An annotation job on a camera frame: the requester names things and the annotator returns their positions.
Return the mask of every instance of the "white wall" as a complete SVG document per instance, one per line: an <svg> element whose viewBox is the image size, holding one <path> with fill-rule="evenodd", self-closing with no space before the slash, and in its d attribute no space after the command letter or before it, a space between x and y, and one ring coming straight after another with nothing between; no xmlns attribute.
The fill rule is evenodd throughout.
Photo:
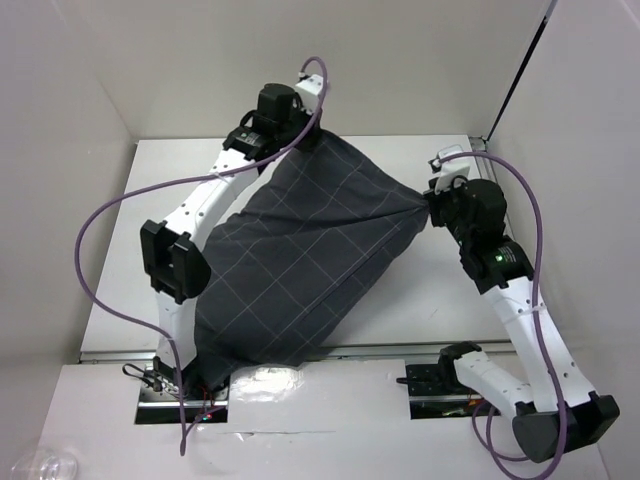
<svg viewBox="0 0 640 480"><path fill-rule="evenodd" d="M130 135L50 2L0 0L0 478L37 438L89 304L73 270L82 221L122 191ZM94 280L113 216L85 248Z"/></svg>
<svg viewBox="0 0 640 480"><path fill-rule="evenodd" d="M490 143L543 211L543 286L563 335L620 420L600 442L614 480L640 457L640 0L561 0ZM516 236L531 207L500 175Z"/></svg>
<svg viewBox="0 0 640 480"><path fill-rule="evenodd" d="M550 0L57 0L134 137L226 136L310 55L343 135L487 134Z"/></svg>

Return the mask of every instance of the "white robotic arm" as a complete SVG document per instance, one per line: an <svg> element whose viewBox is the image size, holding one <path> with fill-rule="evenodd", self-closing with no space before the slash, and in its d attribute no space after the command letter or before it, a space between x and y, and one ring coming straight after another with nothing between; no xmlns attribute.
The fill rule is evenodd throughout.
<svg viewBox="0 0 640 480"><path fill-rule="evenodd" d="M323 84L322 77L313 75L301 78L295 88L266 85L260 92L258 108L245 115L241 125L229 134L210 173L237 170L277 154L309 123ZM298 148L313 147L319 133L318 121ZM466 161L441 162L460 152L459 146L451 147L431 162L438 174L425 193L432 222L436 227L446 227L460 245L465 272L497 312L528 380L513 377L471 342L441 351L440 376L445 384L463 385L481 394L512 421L525 454L542 462L553 456L557 444L558 399L537 341L534 309L538 310L569 412L565 451L596 442L619 416L619 410L615 400L599 396L578 369L544 303L532 305L533 269L522 248L504 235L506 201L500 187L489 180L467 181ZM229 206L259 174L259 170L250 169L203 182L164 221L149 220L141 229L145 272L157 292L160 327L172 336L180 363L185 366L177 371L173 351L163 338L154 370L169 382L180 375L188 384L193 371L196 298L211 274L201 251Z"/></svg>
<svg viewBox="0 0 640 480"><path fill-rule="evenodd" d="M463 385L482 395L511 421L527 457L542 462L557 445L558 397L538 343L534 311L568 412L565 451L595 443L620 412L613 397L599 396L577 367L540 295L533 305L533 268L520 245L504 234L507 204L500 187L489 180L467 181L465 160L442 161L461 152L450 147L430 162L437 174L425 193L432 223L446 227L458 242L462 266L505 326L527 381L496 365L472 342L443 349L439 374L453 388Z"/></svg>
<svg viewBox="0 0 640 480"><path fill-rule="evenodd" d="M323 87L320 75L303 76L293 88L265 85L258 108L245 115L241 125L229 134L209 174L237 170L277 154L311 121ZM319 121L299 147L313 146L318 133ZM201 254L207 238L234 200L259 175L260 170L252 168L203 182L161 223L148 220L141 229L145 272L156 290L159 326L171 335L184 366L182 372L175 371L173 350L162 337L154 370L169 382L176 374L186 380L193 371L196 301L211 275Z"/></svg>

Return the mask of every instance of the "white table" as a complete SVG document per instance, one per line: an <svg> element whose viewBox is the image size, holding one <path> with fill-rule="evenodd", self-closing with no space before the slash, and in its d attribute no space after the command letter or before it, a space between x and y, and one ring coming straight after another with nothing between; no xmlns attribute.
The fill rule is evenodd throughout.
<svg viewBox="0 0 640 480"><path fill-rule="evenodd" d="M324 361L299 375L295 390L272 388L269 401L232 389L228 423L197 427L180 458L178 425L134 425L139 382L120 365L66 366L41 444L73 452L78 480L502 478L470 419L410 420L395 382L402 360ZM503 419L494 441L518 451ZM510 466L525 477L544 467ZM553 478L608 477L593 445L567 454Z"/></svg>
<svg viewBox="0 0 640 480"><path fill-rule="evenodd" d="M383 170L418 190L432 177L427 161L452 144L470 150L464 135L347 137ZM126 190L207 172L221 148L219 139L143 140L138 145ZM266 182L268 168L229 210L239 211ZM478 177L474 165L471 177ZM193 185L154 192L125 202L109 246L97 290L107 304L157 323L154 292L142 268L139 230L161 220L186 198ZM504 340L493 311L462 271L458 249L445 229L430 224L416 237L325 342L329 346ZM157 334L130 325L94 306L82 344L93 352L148 352Z"/></svg>

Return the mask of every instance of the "white surface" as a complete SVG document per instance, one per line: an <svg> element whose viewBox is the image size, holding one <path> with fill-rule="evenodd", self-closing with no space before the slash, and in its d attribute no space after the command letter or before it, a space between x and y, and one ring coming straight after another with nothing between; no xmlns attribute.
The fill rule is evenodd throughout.
<svg viewBox="0 0 640 480"><path fill-rule="evenodd" d="M439 150L468 139L457 136L349 137L398 181L423 191L431 169L427 161ZM156 182L207 172L220 140L145 140L138 146L127 183L133 190ZM233 204L242 208L273 171L270 166ZM472 176L477 176L475 165ZM189 194L192 186L154 192L125 202L107 254L98 297L147 321L158 321L154 292L142 269L139 230L145 220L162 219ZM83 352L155 350L157 334L103 312L91 311ZM445 229L429 224L334 330L326 345L391 344L505 339L499 319L463 272L458 248Z"/></svg>
<svg viewBox="0 0 640 480"><path fill-rule="evenodd" d="M209 138L311 55L341 135L486 135L549 0L56 3L134 137Z"/></svg>
<svg viewBox="0 0 640 480"><path fill-rule="evenodd" d="M133 424L139 384L118 365L64 367L42 443L73 452L80 480L500 478L469 419L409 419L406 387L395 382L401 361L313 368L302 370L300 395L270 405L232 399L230 423L197 428L180 458L178 425ZM517 453L509 428L498 419L494 439ZM512 469L528 477L544 467ZM566 455L553 478L608 477L592 446Z"/></svg>
<svg viewBox="0 0 640 480"><path fill-rule="evenodd" d="M0 478L37 444L89 303L73 241L123 188L131 141L50 2L0 1ZM97 273L110 223L88 238Z"/></svg>
<svg viewBox="0 0 640 480"><path fill-rule="evenodd" d="M57 357L0 360L0 478L29 448L38 445L60 374Z"/></svg>
<svg viewBox="0 0 640 480"><path fill-rule="evenodd" d="M545 225L545 299L621 417L600 442L614 480L640 471L640 1L560 1L490 150L532 183ZM517 238L530 206L500 175Z"/></svg>

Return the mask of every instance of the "cloth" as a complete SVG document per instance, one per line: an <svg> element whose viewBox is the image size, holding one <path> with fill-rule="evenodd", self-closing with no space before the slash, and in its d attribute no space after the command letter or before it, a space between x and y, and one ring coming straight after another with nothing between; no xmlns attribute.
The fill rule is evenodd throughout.
<svg viewBox="0 0 640 480"><path fill-rule="evenodd" d="M304 362L427 217L420 193L330 132L310 152L291 151L204 248L212 273L194 335L207 384L244 366Z"/></svg>

